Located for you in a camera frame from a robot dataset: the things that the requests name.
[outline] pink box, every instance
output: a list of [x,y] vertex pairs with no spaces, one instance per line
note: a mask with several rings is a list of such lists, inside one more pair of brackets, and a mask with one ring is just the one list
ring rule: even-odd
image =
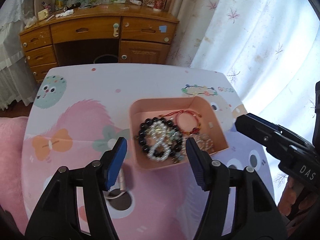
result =
[[[198,114],[201,114],[199,121],[201,123],[200,133],[206,133],[213,141],[213,148],[215,153],[228,148],[228,143],[224,137],[219,121],[208,103],[204,98],[150,98],[139,99],[132,103],[129,109],[129,122],[130,122],[130,134],[133,141],[133,159],[136,164],[145,170],[160,169],[174,165],[171,158],[163,162],[157,162],[150,160],[145,153],[142,152],[137,140],[137,136],[140,130],[140,124],[147,118],[152,119],[155,116],[161,114],[166,115],[173,111],[179,111],[182,109],[192,110]],[[181,114],[179,117],[179,125],[185,131],[191,131],[196,126],[196,120],[190,114]],[[185,157],[180,163],[188,161]]]

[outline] white table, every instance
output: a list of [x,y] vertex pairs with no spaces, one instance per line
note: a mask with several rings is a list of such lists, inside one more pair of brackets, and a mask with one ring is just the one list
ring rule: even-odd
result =
[[[202,93],[211,87],[217,95]],[[222,73],[149,64],[77,65],[51,69],[41,88],[31,109],[22,152],[22,188],[28,217],[60,166],[84,167],[99,159],[119,136],[129,139],[128,108],[133,101],[200,92],[216,110],[229,144],[213,158],[239,169],[255,166],[273,196],[262,146],[234,129],[234,118],[245,110]],[[52,144],[50,139],[55,134],[69,142]],[[192,239],[207,193],[197,186],[189,164],[145,172],[134,165],[130,151],[129,148],[123,168],[131,204],[125,210],[117,210],[107,203],[119,238]],[[77,192],[80,224],[82,230],[88,231],[83,196],[81,190]],[[234,202],[234,192],[229,201]],[[225,232],[231,228],[232,219],[230,209]]]

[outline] pink cushion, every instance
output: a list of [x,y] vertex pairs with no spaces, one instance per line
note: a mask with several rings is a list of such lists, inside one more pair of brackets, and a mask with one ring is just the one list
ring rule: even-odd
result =
[[21,152],[28,118],[0,118],[0,205],[11,213],[21,233],[28,218],[21,188]]

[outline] wooden desk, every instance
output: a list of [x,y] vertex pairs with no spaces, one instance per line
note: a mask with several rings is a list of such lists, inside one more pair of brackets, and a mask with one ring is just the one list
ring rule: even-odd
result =
[[[68,65],[81,52],[69,42],[108,39],[111,51],[121,63],[165,64],[178,19],[167,12],[132,4],[99,5],[75,9],[66,17],[41,21],[20,33],[28,64],[38,82],[57,66]],[[108,46],[100,44],[99,53],[109,54]]]

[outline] curtain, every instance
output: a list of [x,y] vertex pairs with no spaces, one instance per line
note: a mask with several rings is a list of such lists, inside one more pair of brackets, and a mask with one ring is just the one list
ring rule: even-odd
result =
[[6,0],[0,9],[0,108],[22,100],[27,106],[37,93],[36,81],[24,59],[19,33],[31,17],[32,0]]
[[[168,63],[224,73],[248,112],[311,141],[320,31],[308,0],[219,0],[211,10],[216,0],[198,1],[192,14],[209,10],[188,18]],[[267,156],[278,203],[286,174]]]

